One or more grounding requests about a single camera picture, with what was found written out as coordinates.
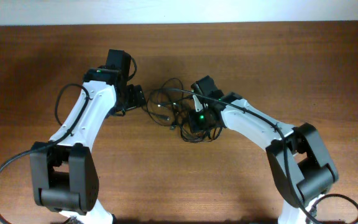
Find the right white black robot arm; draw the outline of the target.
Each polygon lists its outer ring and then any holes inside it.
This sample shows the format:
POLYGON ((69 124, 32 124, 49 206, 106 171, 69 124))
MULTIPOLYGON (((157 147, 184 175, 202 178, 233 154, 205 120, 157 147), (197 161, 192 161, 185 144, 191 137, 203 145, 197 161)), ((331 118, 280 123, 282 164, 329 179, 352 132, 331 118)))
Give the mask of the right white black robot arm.
POLYGON ((317 129, 309 123, 282 123, 251 106, 240 95, 224 94, 206 76, 191 85, 195 108, 192 133, 204 129, 236 131, 263 149, 273 180, 284 199, 279 223, 317 223, 316 203, 339 175, 317 129))

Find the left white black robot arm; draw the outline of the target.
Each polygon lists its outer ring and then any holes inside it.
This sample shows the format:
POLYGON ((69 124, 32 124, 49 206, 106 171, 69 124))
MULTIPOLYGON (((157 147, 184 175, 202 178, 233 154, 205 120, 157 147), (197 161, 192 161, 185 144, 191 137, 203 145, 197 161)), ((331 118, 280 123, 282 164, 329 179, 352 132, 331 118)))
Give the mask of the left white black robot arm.
POLYGON ((73 223, 115 223, 98 199, 99 177, 92 148, 104 120, 145 105, 141 86, 129 83, 135 60, 109 50, 106 63, 89 69, 67 119, 48 142, 35 142, 30 154, 34 201, 73 223))

